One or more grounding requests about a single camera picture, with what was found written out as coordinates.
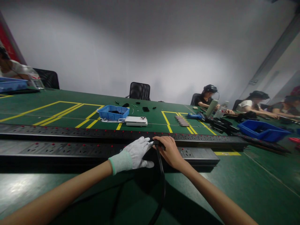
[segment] table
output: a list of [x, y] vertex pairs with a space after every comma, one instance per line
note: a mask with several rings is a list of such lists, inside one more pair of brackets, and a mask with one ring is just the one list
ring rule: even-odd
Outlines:
[[[129, 103], [130, 115], [147, 117], [148, 126], [127, 127], [99, 121], [96, 110], [109, 104], [118, 105], [115, 101], [121, 106]], [[0, 95], [0, 103], [0, 123], [219, 135], [197, 120], [189, 120], [188, 128], [179, 126], [175, 115], [197, 112], [189, 105], [63, 90]], [[148, 107], [150, 112], [143, 112], [142, 107]], [[266, 122], [278, 126], [274, 120]], [[282, 156], [250, 146], [244, 152], [217, 152], [218, 165], [212, 172], [201, 174], [259, 224], [299, 224], [300, 153], [287, 138], [280, 144], [292, 154]], [[0, 219], [74, 176], [1, 174]], [[156, 171], [146, 168], [111, 176], [84, 193], [52, 224], [147, 224], [160, 201], [162, 186], [158, 178]], [[156, 224], [222, 224], [182, 174], [167, 173], [166, 180], [166, 199]]]

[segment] plastic bottle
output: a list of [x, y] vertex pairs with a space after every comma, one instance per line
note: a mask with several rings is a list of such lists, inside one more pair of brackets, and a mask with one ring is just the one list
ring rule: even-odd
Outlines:
[[213, 116], [214, 118], [221, 118], [226, 110], [228, 109], [228, 101], [225, 101], [222, 105], [220, 105], [219, 109], [216, 111], [215, 115]]
[[209, 105], [209, 107], [208, 107], [208, 109], [207, 109], [207, 111], [206, 111], [206, 113], [205, 113], [205, 115], [206, 115], [207, 117], [211, 116], [211, 114], [212, 114], [213, 111], [215, 110], [217, 104], [218, 104], [218, 100], [215, 100], [215, 99], [212, 100], [212, 102], [210, 103], [210, 105]]

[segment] hand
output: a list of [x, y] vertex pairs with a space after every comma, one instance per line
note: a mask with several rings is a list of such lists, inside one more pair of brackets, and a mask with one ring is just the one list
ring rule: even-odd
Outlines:
[[123, 170], [132, 170], [141, 167], [152, 168], [154, 163], [152, 161], [143, 160], [144, 154], [151, 149], [153, 142], [149, 142], [150, 138], [140, 137], [128, 146], [119, 154], [110, 157], [108, 160], [112, 164], [113, 174]]
[[160, 154], [164, 157], [166, 162], [174, 169], [180, 170], [180, 167], [186, 162], [177, 149], [174, 138], [170, 136], [154, 137], [153, 140], [160, 141], [166, 148], [164, 151], [158, 147]]
[[229, 115], [235, 115], [235, 112], [230, 109], [227, 109], [225, 113]]
[[279, 115], [276, 115], [276, 114], [267, 114], [269, 117], [272, 117], [274, 119], [279, 119], [280, 116]]

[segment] white shirt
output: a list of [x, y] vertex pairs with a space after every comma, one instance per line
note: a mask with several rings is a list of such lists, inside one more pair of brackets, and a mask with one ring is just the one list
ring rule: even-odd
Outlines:
[[242, 101], [240, 104], [238, 104], [237, 110], [243, 112], [243, 107], [245, 107], [245, 106], [250, 106], [250, 107], [252, 108], [253, 104], [254, 104], [254, 103], [252, 102], [252, 100], [245, 100], [245, 101]]

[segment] blue plastic bin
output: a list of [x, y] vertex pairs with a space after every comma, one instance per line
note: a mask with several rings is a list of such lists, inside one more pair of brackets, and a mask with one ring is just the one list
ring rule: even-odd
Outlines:
[[[117, 114], [117, 113], [112, 113], [109, 111], [118, 111], [122, 114]], [[118, 120], [122, 118], [126, 118], [129, 115], [129, 109], [125, 107], [120, 107], [120, 106], [112, 106], [112, 105], [107, 105], [104, 106], [101, 109], [98, 109], [97, 112], [99, 113], [100, 118], [107, 118], [110, 120]]]
[[[270, 125], [266, 122], [254, 120], [246, 120], [240, 123], [237, 127], [240, 128], [243, 134], [267, 142], [278, 142], [282, 140], [285, 136], [290, 134], [290, 132], [280, 129], [276, 126]], [[255, 132], [257, 128], [263, 129], [265, 131], [257, 133]]]
[[27, 80], [0, 77], [0, 93], [27, 88]]

